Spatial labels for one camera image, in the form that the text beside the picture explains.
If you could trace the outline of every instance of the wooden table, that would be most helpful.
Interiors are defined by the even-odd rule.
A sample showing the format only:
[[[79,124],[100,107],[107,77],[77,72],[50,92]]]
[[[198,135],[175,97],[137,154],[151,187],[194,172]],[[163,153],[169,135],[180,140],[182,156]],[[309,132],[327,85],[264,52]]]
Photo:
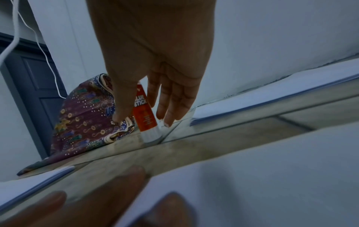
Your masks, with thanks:
[[[359,79],[189,126],[193,111],[171,128],[161,127],[159,144],[144,144],[139,131],[94,151],[25,174],[28,177],[74,165],[75,171],[12,207],[0,221],[63,190],[80,199],[132,165],[157,175],[195,162],[359,120]]]

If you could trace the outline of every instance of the glue stick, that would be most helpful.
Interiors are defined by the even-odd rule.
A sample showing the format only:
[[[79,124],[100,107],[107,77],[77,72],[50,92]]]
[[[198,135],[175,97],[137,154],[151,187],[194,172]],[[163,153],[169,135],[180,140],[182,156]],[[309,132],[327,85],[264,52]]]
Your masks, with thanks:
[[[159,139],[162,134],[157,126],[150,105],[147,103],[146,93],[140,82],[137,84],[137,94],[133,114],[145,143]]]

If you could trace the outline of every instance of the door panel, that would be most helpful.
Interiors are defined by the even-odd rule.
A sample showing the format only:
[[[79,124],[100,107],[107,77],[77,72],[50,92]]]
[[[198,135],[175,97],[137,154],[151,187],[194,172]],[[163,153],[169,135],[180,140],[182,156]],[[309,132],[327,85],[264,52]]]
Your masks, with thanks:
[[[52,131],[58,121],[64,99],[60,98],[55,86],[54,76],[43,55],[13,51],[5,60],[12,80],[21,96],[31,121],[40,140],[49,154]],[[50,61],[60,89],[60,94],[67,96],[64,85]]]

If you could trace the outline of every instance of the paper sheet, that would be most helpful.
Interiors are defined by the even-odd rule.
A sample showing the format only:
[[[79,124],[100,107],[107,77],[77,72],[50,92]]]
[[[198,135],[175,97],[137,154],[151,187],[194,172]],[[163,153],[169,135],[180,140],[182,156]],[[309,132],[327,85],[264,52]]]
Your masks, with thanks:
[[[40,190],[42,187],[45,187],[74,169],[74,166],[66,166],[31,177],[0,182],[0,211],[5,209],[6,206],[9,205],[9,202],[19,196],[35,193],[37,190]]]
[[[359,59],[344,61],[325,67],[306,70],[263,86],[261,88],[234,96],[222,101],[197,107],[192,117],[197,119],[224,114],[293,94],[308,91],[328,84],[341,83],[359,77]]]
[[[359,122],[327,128],[158,175],[116,227],[172,191],[198,227],[359,226],[358,132]]]

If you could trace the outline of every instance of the patterned fabric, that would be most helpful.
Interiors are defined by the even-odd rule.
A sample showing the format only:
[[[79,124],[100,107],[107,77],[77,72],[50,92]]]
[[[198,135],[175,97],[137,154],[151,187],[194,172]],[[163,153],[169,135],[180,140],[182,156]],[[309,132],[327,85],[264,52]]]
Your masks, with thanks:
[[[114,112],[112,83],[107,74],[83,82],[62,105],[59,122],[53,131],[50,157],[29,165],[18,175],[113,143],[130,134],[135,127],[134,117],[114,123]]]

